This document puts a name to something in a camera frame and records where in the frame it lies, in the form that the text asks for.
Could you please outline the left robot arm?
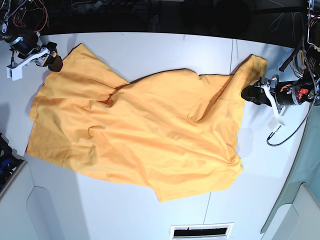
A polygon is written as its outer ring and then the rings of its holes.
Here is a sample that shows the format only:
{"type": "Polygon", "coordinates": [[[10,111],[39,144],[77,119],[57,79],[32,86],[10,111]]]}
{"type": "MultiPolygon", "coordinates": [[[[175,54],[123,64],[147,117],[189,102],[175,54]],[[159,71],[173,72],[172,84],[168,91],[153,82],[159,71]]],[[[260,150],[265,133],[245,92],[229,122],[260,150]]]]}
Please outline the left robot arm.
{"type": "Polygon", "coordinates": [[[279,76],[271,79],[262,76],[256,83],[247,86],[241,97],[256,105],[267,105],[279,113],[282,107],[297,106],[304,102],[320,105],[320,2],[307,1],[307,22],[302,38],[279,71],[289,66],[297,80],[280,82],[279,76]]]}

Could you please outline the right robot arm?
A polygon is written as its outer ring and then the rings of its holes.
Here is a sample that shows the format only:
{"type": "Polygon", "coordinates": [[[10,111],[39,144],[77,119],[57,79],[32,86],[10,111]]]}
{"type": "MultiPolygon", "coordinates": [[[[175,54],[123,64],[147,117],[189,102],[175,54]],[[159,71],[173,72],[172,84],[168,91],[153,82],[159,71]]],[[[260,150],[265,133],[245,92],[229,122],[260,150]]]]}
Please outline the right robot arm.
{"type": "Polygon", "coordinates": [[[13,77],[25,65],[34,62],[59,72],[63,60],[58,55],[57,44],[43,44],[41,31],[49,25],[49,14],[43,0],[3,0],[0,9],[5,10],[0,19],[0,37],[10,45],[11,60],[8,75],[13,77]]]}

